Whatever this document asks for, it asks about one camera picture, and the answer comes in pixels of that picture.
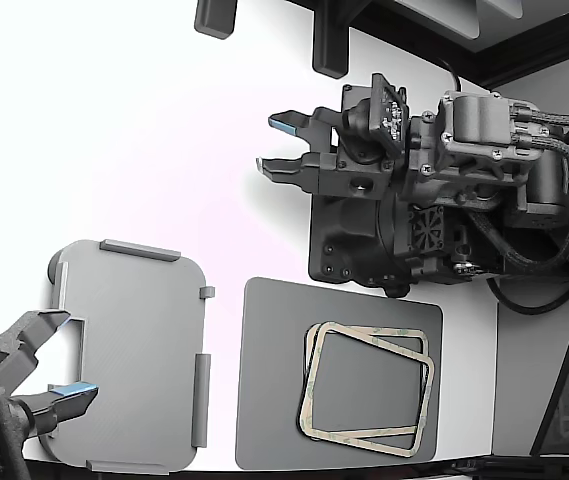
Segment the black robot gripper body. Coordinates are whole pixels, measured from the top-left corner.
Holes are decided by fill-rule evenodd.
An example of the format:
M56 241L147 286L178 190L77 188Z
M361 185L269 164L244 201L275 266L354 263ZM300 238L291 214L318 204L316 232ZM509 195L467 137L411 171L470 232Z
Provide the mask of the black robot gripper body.
M315 202L516 203L548 200L549 154L518 119L529 102L448 91L435 111L412 116L391 84L346 85L331 149L318 154Z

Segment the grey idle gripper finger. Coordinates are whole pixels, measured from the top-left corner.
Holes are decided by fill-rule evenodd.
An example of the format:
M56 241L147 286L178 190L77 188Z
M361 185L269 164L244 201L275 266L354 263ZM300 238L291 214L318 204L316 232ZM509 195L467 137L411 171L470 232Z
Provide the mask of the grey idle gripper finger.
M70 319L66 310L28 311L0 334L0 387L6 394L35 371L38 349Z
M13 396L11 404L26 415L28 426L23 430L27 436L41 436L53 432L62 422L84 415L98 392L95 384L76 382L40 394Z

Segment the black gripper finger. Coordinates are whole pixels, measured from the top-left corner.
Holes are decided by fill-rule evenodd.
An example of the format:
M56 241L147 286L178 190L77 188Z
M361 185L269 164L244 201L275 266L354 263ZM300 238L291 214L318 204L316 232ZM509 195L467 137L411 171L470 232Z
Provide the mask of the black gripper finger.
M325 107L317 107L312 115L287 110L270 115L268 124L272 128L304 140L311 151L329 151L332 129L338 127L338 112Z
M303 191L318 190L318 154L308 152L297 159L256 159L258 171L273 183L289 184Z

